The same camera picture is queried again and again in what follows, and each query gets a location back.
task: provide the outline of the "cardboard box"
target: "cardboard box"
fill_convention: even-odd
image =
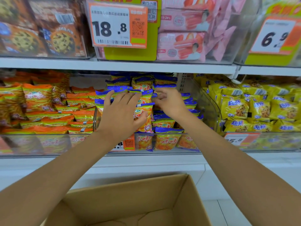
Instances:
[[[211,226],[190,175],[69,191],[44,226]]]

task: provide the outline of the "person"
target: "person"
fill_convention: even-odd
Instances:
[[[252,225],[300,225],[297,190],[191,114],[177,90],[156,91],[156,105],[189,133]],[[99,128],[85,141],[0,192],[1,226],[39,226],[90,167],[146,122],[146,113],[133,119],[140,93],[118,94],[111,104],[113,93],[104,100]]]

